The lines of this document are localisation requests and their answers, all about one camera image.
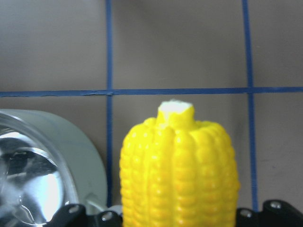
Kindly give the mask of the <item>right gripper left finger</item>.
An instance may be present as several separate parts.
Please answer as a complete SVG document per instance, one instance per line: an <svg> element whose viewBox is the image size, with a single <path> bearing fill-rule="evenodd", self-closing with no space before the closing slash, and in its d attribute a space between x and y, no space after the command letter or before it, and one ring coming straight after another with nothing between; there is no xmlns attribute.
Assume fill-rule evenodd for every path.
<svg viewBox="0 0 303 227"><path fill-rule="evenodd" d="M45 227L121 227L122 217L113 210L88 215L81 204L61 207Z"/></svg>

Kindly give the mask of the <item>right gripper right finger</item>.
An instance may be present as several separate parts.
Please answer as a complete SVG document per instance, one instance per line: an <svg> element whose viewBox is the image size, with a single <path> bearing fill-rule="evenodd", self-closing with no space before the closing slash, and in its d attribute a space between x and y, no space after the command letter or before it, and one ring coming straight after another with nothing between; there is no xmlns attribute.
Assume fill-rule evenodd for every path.
<svg viewBox="0 0 303 227"><path fill-rule="evenodd" d="M266 200L261 211L238 208L237 227L302 227L303 213L283 200Z"/></svg>

